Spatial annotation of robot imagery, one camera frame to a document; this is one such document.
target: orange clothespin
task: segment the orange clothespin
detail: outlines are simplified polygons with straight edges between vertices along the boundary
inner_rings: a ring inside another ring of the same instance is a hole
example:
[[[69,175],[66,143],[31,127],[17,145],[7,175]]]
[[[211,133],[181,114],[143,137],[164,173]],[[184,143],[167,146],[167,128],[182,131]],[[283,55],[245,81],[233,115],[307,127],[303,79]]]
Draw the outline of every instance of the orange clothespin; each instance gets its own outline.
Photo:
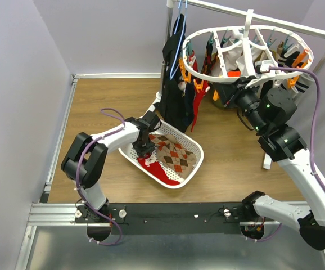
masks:
[[[201,84],[198,84],[196,82],[196,79],[194,79],[194,86],[196,88],[196,91],[199,93],[202,90],[203,86],[204,86],[204,80],[201,81]]]
[[[292,63],[291,67],[297,67],[297,65],[306,57],[306,55],[308,55],[308,52],[308,49],[304,49],[304,51],[300,53],[299,56],[295,59],[294,63]]]
[[[237,71],[229,71],[228,72],[228,77],[240,77],[241,76],[241,71],[237,70]],[[214,95],[213,95],[213,100],[217,101],[219,99],[219,94],[218,91],[214,91]]]
[[[308,62],[311,62],[311,59],[310,59],[310,58],[307,59],[307,60],[303,63],[303,65],[302,65],[301,67],[298,67],[298,68],[299,68],[299,69],[303,69],[303,68],[308,64]],[[295,77],[293,77],[293,78],[289,78],[289,79],[287,80],[287,86],[288,86],[289,88],[295,86],[295,84],[296,84],[296,82],[297,82],[298,79],[299,79],[299,76],[295,76]]]
[[[191,74],[188,72],[187,73],[188,75],[186,75],[186,69],[185,69],[184,62],[183,62],[182,58],[179,59],[179,64],[180,64],[181,75],[183,77],[184,82],[190,83],[191,82]]]

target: red cloth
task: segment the red cloth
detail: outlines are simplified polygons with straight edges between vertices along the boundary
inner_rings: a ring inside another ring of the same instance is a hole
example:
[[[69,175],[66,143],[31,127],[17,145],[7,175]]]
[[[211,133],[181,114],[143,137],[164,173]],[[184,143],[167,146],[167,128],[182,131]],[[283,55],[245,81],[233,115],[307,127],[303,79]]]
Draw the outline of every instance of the red cloth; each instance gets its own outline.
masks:
[[[149,173],[151,173],[153,176],[155,176],[157,179],[159,179],[160,181],[164,182],[167,185],[176,186],[180,184],[180,182],[168,178],[164,169],[161,167],[158,161],[151,163],[149,167],[145,165],[145,159],[148,159],[149,157],[150,156],[138,157],[138,162],[144,169],[146,169]]]
[[[198,107],[200,106],[200,102],[202,101],[202,98],[204,97],[204,95],[207,94],[206,89],[207,89],[208,86],[209,86],[209,83],[204,80],[204,83],[202,85],[202,90],[200,90],[198,92],[196,90],[196,88],[195,88],[196,95],[195,95],[194,102],[192,104],[193,109],[194,109],[194,120],[193,120],[192,125],[191,125],[191,132],[194,129],[194,126],[195,126],[196,121],[197,121]]]

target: clothes drying rack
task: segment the clothes drying rack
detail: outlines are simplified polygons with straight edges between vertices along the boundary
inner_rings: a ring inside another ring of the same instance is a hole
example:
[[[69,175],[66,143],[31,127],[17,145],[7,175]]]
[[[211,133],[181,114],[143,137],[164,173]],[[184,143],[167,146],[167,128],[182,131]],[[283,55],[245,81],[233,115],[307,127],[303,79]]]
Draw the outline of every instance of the clothes drying rack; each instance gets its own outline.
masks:
[[[175,2],[179,2],[179,0],[167,0],[166,6],[167,6],[167,20],[166,20],[166,30],[165,30],[165,42],[170,38],[170,33],[171,33],[171,23],[173,19],[173,11],[174,11],[174,4]],[[204,8],[207,10],[213,10],[216,12],[220,12],[223,14],[229,14],[235,17],[246,17],[247,16],[247,11],[243,10],[237,10],[235,8],[229,8],[229,7],[224,7],[219,4],[213,4],[201,0],[182,0],[182,3],[186,3],[190,6],[195,6],[195,7],[200,7]],[[258,15],[258,14],[252,14],[252,21],[257,21],[261,23],[268,23],[271,26],[278,26],[281,28],[285,28],[287,30],[293,31],[293,32],[298,32],[306,35],[310,35],[312,37],[317,37],[317,38],[322,38],[325,39],[325,30],[317,29],[317,28],[312,28],[309,26],[301,25],[301,24],[295,24],[294,22],[289,22],[289,21],[284,21],[280,19],[275,19],[263,15]],[[325,53],[324,55],[320,58],[318,63],[316,64],[315,68],[313,69],[313,72],[318,74],[321,70],[322,67],[325,65]],[[155,106],[154,104],[157,102],[160,102],[161,100],[161,95],[163,92],[164,88],[164,78],[165,78],[165,73],[166,73],[166,63],[163,61],[162,66],[161,66],[161,83],[160,83],[160,89],[156,93],[155,100],[151,104],[148,110],[154,111]],[[299,95],[297,99],[295,100],[296,104],[298,104],[301,100],[302,95]],[[263,168],[265,169],[270,169],[271,166],[271,158],[265,154],[265,158],[263,161]]]

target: screw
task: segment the screw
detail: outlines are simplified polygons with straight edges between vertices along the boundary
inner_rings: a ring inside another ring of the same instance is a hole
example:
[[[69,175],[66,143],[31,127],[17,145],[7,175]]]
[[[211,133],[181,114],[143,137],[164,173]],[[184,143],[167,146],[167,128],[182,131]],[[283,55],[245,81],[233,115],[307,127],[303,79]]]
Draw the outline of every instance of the screw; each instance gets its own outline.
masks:
[[[229,209],[224,209],[224,216],[227,218],[231,216],[231,212]]]
[[[124,209],[119,211],[119,217],[120,218],[125,218],[126,216],[127,216],[127,212]]]

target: metal frame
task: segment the metal frame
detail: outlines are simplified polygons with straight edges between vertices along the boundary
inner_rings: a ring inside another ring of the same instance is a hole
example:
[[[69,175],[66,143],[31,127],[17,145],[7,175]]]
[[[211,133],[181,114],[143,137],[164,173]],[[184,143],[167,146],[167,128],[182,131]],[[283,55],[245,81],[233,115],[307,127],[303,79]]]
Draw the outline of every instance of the metal frame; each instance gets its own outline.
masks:
[[[307,206],[306,202],[290,201],[287,202],[294,206]],[[27,228],[20,249],[16,270],[26,269],[30,256],[34,252],[34,241],[38,227],[43,226],[106,226],[108,223],[97,224],[79,224],[75,223],[75,204],[33,204],[29,214]],[[249,222],[243,222],[241,225],[247,225]]]
[[[167,0],[168,7],[168,16],[166,22],[166,34],[165,34],[165,42],[170,37],[171,31],[171,21],[173,15],[174,2],[178,0]],[[238,17],[246,17],[246,11],[236,10],[234,8],[224,7],[218,4],[212,4],[200,0],[189,0],[188,4],[191,6],[201,7],[208,10],[218,11],[224,14],[230,14]],[[307,35],[312,35],[314,37],[325,39],[325,30],[320,30],[316,28],[311,28],[308,26],[303,26],[299,24],[294,24],[292,22],[287,22],[283,20],[278,20],[262,15],[253,14],[253,21],[259,21],[263,23],[270,23],[275,26],[280,26],[286,28],[288,30],[292,30],[298,33],[304,33]],[[315,69],[313,70],[315,73],[318,73],[320,69],[325,65],[325,54],[320,59]],[[161,73],[103,73],[103,74],[76,74],[73,75],[73,83],[71,85],[71,92],[68,99],[68,104],[65,110],[64,122],[62,124],[60,134],[58,137],[57,145],[54,151],[54,156],[51,162],[51,166],[48,172],[48,177],[46,179],[46,186],[44,189],[45,193],[49,193],[51,184],[53,181],[53,176],[55,173],[57,158],[60,152],[62,139],[64,136],[67,119],[69,117],[69,112],[71,108],[71,103],[73,101],[76,83],[79,78],[161,78],[161,88],[160,91],[156,94],[156,100],[160,100],[161,91],[164,85],[163,78],[165,75],[165,67],[166,64],[163,62],[161,67]],[[292,205],[305,205],[306,202],[288,202]],[[20,254],[17,260],[16,269],[22,270],[26,269],[29,263],[30,255],[34,252],[34,240],[37,228],[40,226],[109,226],[108,223],[99,223],[99,224],[76,224],[74,213],[76,211],[75,204],[33,204],[31,206],[31,211],[29,214],[29,219],[24,235],[24,239],[22,242],[22,246],[20,249]]]
[[[169,15],[170,15],[170,13],[173,12],[173,9],[174,9],[174,6],[172,3],[178,2],[178,1],[179,0],[167,0],[168,21],[166,23],[165,42],[170,37],[172,17]],[[201,0],[188,0],[188,1],[182,0],[182,2],[183,3],[188,2],[188,5],[191,5],[191,6],[201,7],[201,8],[207,9],[207,10],[217,11],[217,12],[229,14],[229,15],[236,16],[236,17],[246,17],[247,16],[247,11],[237,10],[235,8],[224,7],[219,4],[213,4],[213,3],[209,3],[209,2],[205,2],[205,1],[201,1]],[[258,14],[252,14],[252,20],[258,21],[261,23],[269,23],[271,25],[279,26],[279,27],[288,29],[293,32],[303,33],[306,35],[311,35],[313,37],[325,39],[325,30],[312,28],[309,26],[301,25],[301,24],[295,24],[293,22],[279,20],[279,19],[275,19],[275,18],[263,16],[263,15],[258,15]],[[319,60],[318,64],[314,68],[313,72],[318,73],[324,65],[325,65],[325,54]],[[163,63],[162,69],[161,69],[161,80],[162,81],[163,81],[164,76],[165,76],[165,66]],[[164,84],[162,83],[161,88],[159,90],[160,94],[162,94],[162,92],[163,92],[163,86],[164,86]],[[300,95],[300,98],[297,98],[296,102],[298,103],[300,101],[300,99],[301,99],[301,95]]]
[[[113,72],[113,73],[93,73],[75,74],[74,79],[111,79],[111,78],[160,78],[159,72]]]

